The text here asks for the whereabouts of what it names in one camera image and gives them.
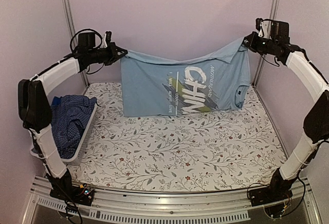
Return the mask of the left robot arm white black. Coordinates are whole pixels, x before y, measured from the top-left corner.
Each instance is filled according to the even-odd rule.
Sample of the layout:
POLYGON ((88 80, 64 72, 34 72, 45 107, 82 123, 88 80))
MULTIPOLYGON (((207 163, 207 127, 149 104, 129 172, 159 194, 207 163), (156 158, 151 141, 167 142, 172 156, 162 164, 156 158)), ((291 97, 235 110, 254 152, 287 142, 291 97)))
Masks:
POLYGON ((82 29, 74 36, 78 40, 70 53, 41 73, 18 83, 19 117, 23 128, 32 136, 33 147, 43 161, 52 188, 65 200, 73 200, 76 188, 71 174, 60 158, 51 130, 52 111, 48 94, 70 77, 92 64, 110 66, 127 54, 112 41, 112 33, 101 35, 93 29, 82 29))

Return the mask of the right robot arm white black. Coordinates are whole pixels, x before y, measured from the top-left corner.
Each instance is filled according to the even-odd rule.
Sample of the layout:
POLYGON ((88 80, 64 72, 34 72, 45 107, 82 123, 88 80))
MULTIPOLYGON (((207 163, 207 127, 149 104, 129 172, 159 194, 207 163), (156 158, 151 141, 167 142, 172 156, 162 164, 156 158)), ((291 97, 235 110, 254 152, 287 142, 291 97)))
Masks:
POLYGON ((328 142, 328 80, 308 58, 306 50, 291 43, 287 22, 256 18, 255 31, 244 38, 243 44, 261 56, 273 56, 276 63, 287 67, 304 87, 302 96, 309 99, 300 140, 274 172, 266 189, 268 200, 277 201, 315 158, 321 144, 328 142))

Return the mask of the light blue t-shirt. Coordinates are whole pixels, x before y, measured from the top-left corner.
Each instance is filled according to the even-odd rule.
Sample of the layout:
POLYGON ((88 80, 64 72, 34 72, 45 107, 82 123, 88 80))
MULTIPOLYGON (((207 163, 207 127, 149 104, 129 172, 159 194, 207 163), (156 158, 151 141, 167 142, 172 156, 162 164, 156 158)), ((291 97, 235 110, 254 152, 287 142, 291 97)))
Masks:
POLYGON ((239 110, 250 84, 248 49, 242 39, 185 61, 130 50, 120 63, 126 117, 239 110))

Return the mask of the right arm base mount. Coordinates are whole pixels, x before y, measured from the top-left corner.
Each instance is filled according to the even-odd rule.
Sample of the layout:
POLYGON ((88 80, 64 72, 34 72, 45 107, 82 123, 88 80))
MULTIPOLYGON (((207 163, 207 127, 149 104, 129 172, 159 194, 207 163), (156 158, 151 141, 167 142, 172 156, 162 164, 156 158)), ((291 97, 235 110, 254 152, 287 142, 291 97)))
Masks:
POLYGON ((272 192, 269 185, 258 182, 252 183, 248 186, 246 194, 252 207, 291 199, 293 196, 292 190, 279 190, 272 192))

